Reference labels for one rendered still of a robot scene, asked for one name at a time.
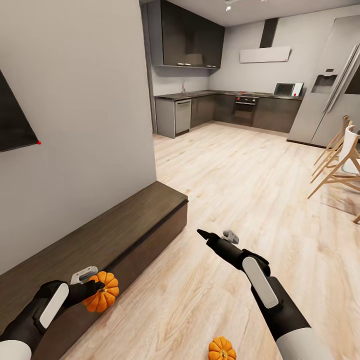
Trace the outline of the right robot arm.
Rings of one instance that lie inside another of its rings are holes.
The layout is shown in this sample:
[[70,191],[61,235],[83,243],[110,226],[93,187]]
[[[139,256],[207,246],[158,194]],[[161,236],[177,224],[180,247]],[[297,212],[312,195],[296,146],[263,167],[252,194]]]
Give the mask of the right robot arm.
[[223,236],[198,229],[214,253],[250,280],[251,291],[283,360],[335,360],[262,256],[236,246],[240,238],[230,229]]

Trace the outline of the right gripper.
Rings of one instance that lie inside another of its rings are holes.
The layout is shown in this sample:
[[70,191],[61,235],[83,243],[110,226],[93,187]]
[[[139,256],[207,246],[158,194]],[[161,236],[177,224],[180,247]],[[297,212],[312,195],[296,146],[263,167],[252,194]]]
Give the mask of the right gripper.
[[198,233],[207,241],[206,245],[211,248],[214,253],[224,259],[227,263],[227,253],[230,249],[237,248],[234,244],[219,237],[216,233],[209,233],[198,229]]

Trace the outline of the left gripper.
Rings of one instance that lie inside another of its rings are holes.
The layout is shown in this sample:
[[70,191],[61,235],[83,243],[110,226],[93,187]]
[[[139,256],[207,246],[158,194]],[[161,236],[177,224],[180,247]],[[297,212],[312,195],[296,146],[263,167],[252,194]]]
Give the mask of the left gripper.
[[71,304],[64,306],[65,309],[81,303],[82,301],[94,296],[98,290],[105,288],[105,284],[102,281],[95,282],[94,279],[85,281],[83,284],[74,284],[74,286],[77,288],[77,296]]

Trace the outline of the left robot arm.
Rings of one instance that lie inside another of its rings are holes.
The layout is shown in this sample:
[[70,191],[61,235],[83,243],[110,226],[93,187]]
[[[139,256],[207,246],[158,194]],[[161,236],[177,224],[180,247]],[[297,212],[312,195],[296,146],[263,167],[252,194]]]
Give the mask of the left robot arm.
[[85,281],[97,272],[90,266],[73,274],[70,285],[58,279],[43,284],[0,335],[0,360],[31,360],[61,307],[68,309],[105,288],[102,281]]

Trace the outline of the pumpkin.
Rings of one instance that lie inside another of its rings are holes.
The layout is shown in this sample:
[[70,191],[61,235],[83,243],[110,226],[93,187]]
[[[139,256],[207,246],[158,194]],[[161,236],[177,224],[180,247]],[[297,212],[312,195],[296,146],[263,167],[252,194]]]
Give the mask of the pumpkin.
[[215,337],[208,349],[208,360],[236,360],[237,358],[232,343],[224,336]]
[[95,282],[103,282],[105,287],[99,289],[97,293],[85,300],[83,304],[87,306],[89,312],[99,312],[102,313],[108,307],[113,305],[117,295],[119,294],[118,280],[114,277],[114,274],[105,271],[99,272],[96,275],[92,275],[87,281],[95,280]]

